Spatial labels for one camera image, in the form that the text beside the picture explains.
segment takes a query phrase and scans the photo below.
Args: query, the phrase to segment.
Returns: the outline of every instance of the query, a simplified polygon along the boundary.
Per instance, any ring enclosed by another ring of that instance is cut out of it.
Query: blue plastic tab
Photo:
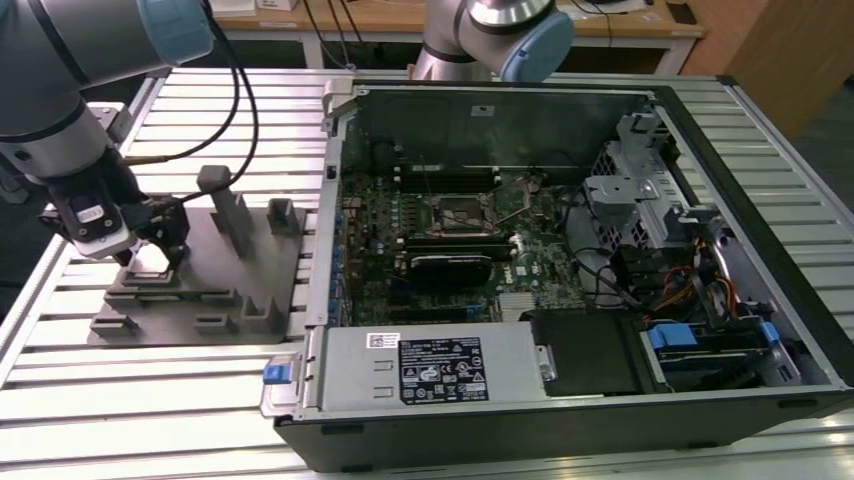
[[[516,44],[499,73],[503,82],[541,82],[569,52],[575,26],[569,16],[553,12]]]
[[[776,327],[771,322],[762,322],[759,324],[759,328],[762,329],[762,333],[764,334],[764,338],[768,340],[771,345],[776,345],[779,343],[779,332],[776,331]]]
[[[696,345],[696,338],[693,338],[691,326],[684,323],[656,325],[647,332],[647,335],[655,350],[664,347],[685,347]]]
[[[160,60],[177,67],[210,53],[213,34],[201,10],[201,2],[136,0],[136,5],[148,40]]]
[[[289,365],[266,365],[264,367],[264,385],[286,385],[290,383]]]

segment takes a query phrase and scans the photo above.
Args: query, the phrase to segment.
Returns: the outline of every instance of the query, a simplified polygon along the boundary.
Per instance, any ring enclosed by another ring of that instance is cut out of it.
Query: white label
[[[93,222],[104,216],[104,207],[94,205],[93,207],[77,212],[77,220],[80,223]]]
[[[367,335],[368,348],[397,348],[399,341],[399,333],[368,333]]]
[[[296,28],[296,24],[290,22],[258,22],[258,25],[266,28]]]
[[[475,105],[471,107],[472,117],[491,117],[495,115],[495,107],[492,105]]]

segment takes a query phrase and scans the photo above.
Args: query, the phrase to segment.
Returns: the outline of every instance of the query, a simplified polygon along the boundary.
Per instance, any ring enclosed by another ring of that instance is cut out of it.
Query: blue connector
[[[693,338],[691,326],[684,323],[665,323],[656,325],[645,333],[649,337],[649,343],[655,350],[664,347],[685,347],[696,345],[696,338]]]
[[[264,385],[286,385],[290,383],[290,365],[266,365],[264,367]]]
[[[480,313],[480,305],[473,303],[465,306],[465,318],[472,319]]]
[[[762,329],[762,334],[768,341],[770,345],[776,345],[779,343],[779,332],[776,331],[776,327],[771,322],[762,322],[759,324],[759,328]]]

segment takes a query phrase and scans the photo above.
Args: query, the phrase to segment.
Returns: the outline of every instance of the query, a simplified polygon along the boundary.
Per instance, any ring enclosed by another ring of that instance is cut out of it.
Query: warning label
[[[400,400],[407,405],[489,399],[480,339],[400,340]]]

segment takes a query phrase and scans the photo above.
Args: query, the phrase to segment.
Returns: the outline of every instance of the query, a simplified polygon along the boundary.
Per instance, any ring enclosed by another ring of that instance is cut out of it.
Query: aluminum extrusion table
[[[261,110],[258,155],[234,186],[249,203],[286,195],[315,208],[324,155],[320,95],[325,71],[252,70]],[[367,78],[401,78],[371,72]],[[732,169],[831,312],[854,335],[854,217],[738,87],[712,78],[565,75],[551,81],[671,85]],[[182,150],[208,137],[230,105],[230,75],[177,69],[146,80],[130,106],[132,155]],[[136,168],[150,193],[194,191],[201,165],[236,171],[250,136],[248,102],[222,140],[194,158]],[[703,197],[701,181],[685,177]],[[341,478],[309,472],[257,413],[260,372],[272,355],[298,352],[309,216],[292,313],[293,341],[274,346],[96,348],[89,316],[117,266],[80,258],[53,240],[0,327],[2,478]],[[854,410],[800,420],[721,448],[491,463],[359,478],[557,479],[608,475],[854,477]]]

